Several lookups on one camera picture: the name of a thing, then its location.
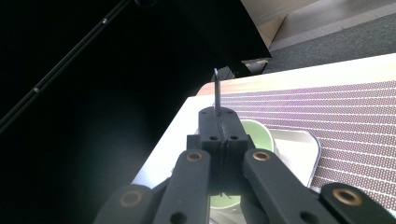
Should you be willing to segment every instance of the metal pin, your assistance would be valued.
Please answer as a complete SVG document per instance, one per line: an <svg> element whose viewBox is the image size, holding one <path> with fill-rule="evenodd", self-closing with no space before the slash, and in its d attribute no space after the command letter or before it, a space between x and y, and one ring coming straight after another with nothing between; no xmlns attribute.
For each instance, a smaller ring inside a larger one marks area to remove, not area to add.
<svg viewBox="0 0 396 224"><path fill-rule="evenodd" d="M215 114L220 116L220 84L218 69L215 68Z"/></svg>

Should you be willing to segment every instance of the gray carpet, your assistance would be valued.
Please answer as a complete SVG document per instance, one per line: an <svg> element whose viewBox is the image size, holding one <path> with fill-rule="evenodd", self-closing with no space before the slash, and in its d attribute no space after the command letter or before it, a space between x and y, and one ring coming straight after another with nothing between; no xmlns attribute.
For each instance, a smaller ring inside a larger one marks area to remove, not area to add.
<svg viewBox="0 0 396 224"><path fill-rule="evenodd" d="M264 74L396 52L396 14L273 52Z"/></svg>

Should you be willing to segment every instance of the black background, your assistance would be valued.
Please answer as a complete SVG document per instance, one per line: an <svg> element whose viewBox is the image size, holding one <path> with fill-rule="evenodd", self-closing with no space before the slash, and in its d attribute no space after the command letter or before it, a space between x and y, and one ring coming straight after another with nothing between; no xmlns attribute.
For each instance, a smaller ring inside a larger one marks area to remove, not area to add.
<svg viewBox="0 0 396 224"><path fill-rule="evenodd" d="M0 117L117 3L0 1ZM268 52L250 28L224 33L241 60ZM93 222L225 65L171 2L131 3L0 135L0 222Z"/></svg>

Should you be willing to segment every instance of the floor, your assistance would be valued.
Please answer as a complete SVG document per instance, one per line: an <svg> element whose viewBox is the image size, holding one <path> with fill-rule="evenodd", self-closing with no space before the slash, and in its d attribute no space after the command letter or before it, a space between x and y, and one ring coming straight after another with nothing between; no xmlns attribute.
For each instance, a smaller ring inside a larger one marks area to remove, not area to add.
<svg viewBox="0 0 396 224"><path fill-rule="evenodd" d="M270 51L333 34L394 13L394 0L319 0L291 12L285 18Z"/></svg>

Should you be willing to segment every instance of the perforated surface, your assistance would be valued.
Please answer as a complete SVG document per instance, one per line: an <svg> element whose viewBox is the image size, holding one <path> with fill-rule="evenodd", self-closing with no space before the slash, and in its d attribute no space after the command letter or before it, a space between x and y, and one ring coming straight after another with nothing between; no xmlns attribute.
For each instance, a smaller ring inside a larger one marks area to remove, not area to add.
<svg viewBox="0 0 396 224"><path fill-rule="evenodd" d="M341 182L396 210L396 81L224 94L222 106L322 146L312 188Z"/></svg>

